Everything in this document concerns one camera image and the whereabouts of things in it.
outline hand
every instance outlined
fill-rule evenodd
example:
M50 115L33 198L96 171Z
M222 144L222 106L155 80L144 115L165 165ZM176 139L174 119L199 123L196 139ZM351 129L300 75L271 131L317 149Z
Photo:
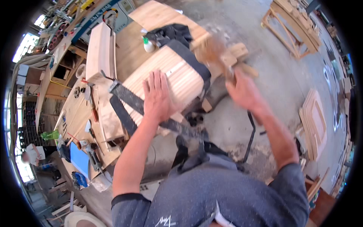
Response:
M150 72L149 80L142 83L145 93L144 118L160 124L176 112L177 108L169 96L165 73L160 70Z
M236 77L236 86L226 81L226 88L235 103L252 112L266 105L252 78L246 76L239 69L235 69L234 75Z

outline glue bottle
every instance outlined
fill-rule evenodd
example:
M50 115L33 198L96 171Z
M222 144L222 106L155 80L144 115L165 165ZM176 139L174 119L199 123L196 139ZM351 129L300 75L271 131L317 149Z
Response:
M149 42L149 39L146 37L142 37L142 39L144 40L144 49L146 52L150 53L153 52L155 49L154 44L152 44L152 42Z

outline black trousers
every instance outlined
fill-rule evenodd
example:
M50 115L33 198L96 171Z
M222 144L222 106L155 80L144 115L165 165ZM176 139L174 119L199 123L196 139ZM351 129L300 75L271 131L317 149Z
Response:
M53 152L57 150L57 146L43 146L45 157L47 158L50 156Z

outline window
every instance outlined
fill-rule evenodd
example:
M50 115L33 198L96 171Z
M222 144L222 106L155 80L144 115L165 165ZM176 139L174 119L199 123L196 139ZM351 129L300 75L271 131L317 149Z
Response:
M33 48L35 47L35 44L39 39L38 36L33 35L31 33L27 33L26 35L23 36L24 38L13 57L13 62L15 63L18 62L25 53L31 53Z
M44 19L45 19L45 16L44 15L40 15L38 17L38 19L35 21L34 25L36 26L39 26L40 28L45 28L45 25L43 24L44 22Z
M22 108L23 108L22 100L23 99L22 98L23 98L22 94L17 94L16 105L18 107L18 127L23 126L23 111L22 111ZM16 138L15 162L16 162L16 165L18 166L20 176L21 176L23 182L25 183L27 181L33 180L34 175L30 168L30 164L24 164L21 161L21 154L22 154L22 152L20 150L20 140L19 140L19 136L18 136Z

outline man's left hand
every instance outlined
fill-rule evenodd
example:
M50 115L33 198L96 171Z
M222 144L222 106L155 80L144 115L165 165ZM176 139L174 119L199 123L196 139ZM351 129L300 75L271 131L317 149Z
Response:
M165 73L150 72L149 80L142 83L145 93L144 118L160 124L177 111L170 99Z

